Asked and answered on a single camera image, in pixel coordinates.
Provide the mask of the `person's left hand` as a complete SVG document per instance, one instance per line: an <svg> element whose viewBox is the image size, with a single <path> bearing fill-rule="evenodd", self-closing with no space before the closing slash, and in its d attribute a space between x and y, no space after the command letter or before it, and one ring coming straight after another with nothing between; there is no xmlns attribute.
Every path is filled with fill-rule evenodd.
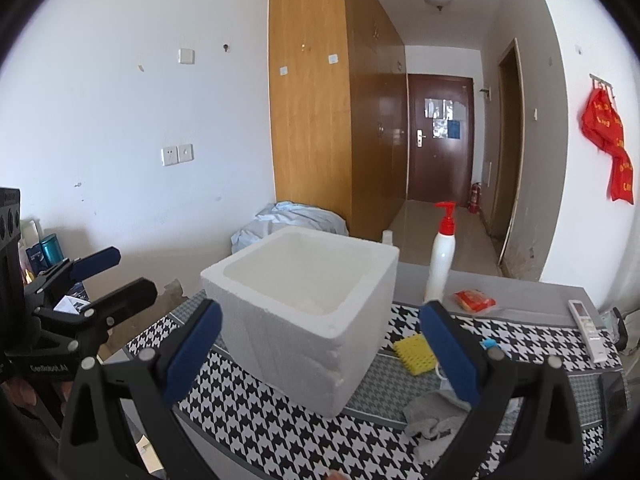
<svg viewBox="0 0 640 480"><path fill-rule="evenodd" d="M27 411L34 412L38 402L35 390L21 378L12 378L7 382L2 382L1 388L6 398L18 408L24 408ZM60 391L64 401L61 404L61 411L65 413L70 392L73 389L71 382L62 382Z"/></svg>

